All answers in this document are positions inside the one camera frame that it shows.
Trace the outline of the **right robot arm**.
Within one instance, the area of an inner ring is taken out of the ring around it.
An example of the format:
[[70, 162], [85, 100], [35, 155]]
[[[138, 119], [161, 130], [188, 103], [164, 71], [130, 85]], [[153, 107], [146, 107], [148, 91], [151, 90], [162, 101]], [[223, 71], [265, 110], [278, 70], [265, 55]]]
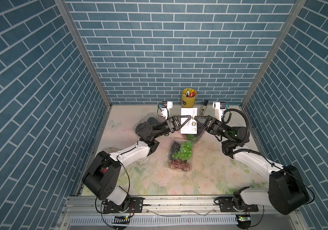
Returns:
[[268, 183], [266, 189], [243, 187], [233, 194], [234, 209], [245, 211], [249, 206], [262, 205], [273, 207], [280, 214], [287, 215], [303, 205], [314, 202], [315, 193], [303, 182], [299, 170], [271, 161], [262, 153], [247, 149], [250, 138], [250, 122], [240, 110], [229, 108], [223, 114], [238, 113], [245, 126], [229, 126], [229, 119], [216, 119], [212, 116], [196, 116], [195, 120], [209, 134], [221, 142], [224, 155], [248, 166]]

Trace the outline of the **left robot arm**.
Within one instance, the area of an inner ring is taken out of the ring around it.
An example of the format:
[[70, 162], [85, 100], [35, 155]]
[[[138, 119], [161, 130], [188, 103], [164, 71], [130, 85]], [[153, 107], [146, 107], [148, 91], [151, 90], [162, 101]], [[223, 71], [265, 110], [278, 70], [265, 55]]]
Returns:
[[129, 191], [117, 186], [120, 171], [137, 160], [154, 153], [159, 146], [156, 138], [174, 133], [187, 124], [192, 117], [173, 116], [163, 122], [151, 117], [136, 126], [140, 139], [132, 146], [112, 153], [99, 152], [86, 173], [82, 183], [96, 196], [97, 199], [113, 202], [123, 212], [129, 206]]

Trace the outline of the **white sticker sheet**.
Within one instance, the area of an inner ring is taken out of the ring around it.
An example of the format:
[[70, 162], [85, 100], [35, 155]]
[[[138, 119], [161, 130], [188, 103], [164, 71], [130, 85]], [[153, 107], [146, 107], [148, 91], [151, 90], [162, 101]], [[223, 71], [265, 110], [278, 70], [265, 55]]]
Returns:
[[[180, 130], [181, 134], [197, 134], [197, 122], [194, 120], [194, 117], [197, 116], [197, 108], [181, 108], [181, 115], [185, 116], [181, 118], [181, 124], [183, 127]], [[191, 119], [186, 122], [187, 116], [191, 116]]]

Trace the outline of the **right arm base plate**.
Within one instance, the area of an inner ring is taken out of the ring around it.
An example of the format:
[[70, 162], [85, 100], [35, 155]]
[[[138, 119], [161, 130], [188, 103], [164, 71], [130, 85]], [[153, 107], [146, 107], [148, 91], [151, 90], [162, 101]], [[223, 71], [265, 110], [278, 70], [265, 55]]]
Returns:
[[247, 205], [237, 196], [220, 196], [214, 199], [221, 212], [258, 212], [257, 205]]

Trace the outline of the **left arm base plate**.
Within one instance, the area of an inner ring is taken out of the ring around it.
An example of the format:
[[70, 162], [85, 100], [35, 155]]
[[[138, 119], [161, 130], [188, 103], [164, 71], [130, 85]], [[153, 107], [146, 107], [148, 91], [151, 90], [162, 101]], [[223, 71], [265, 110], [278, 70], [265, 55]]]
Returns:
[[103, 213], [141, 213], [143, 208], [143, 197], [130, 197], [125, 200], [121, 205], [117, 205], [112, 201], [106, 200], [104, 202]]

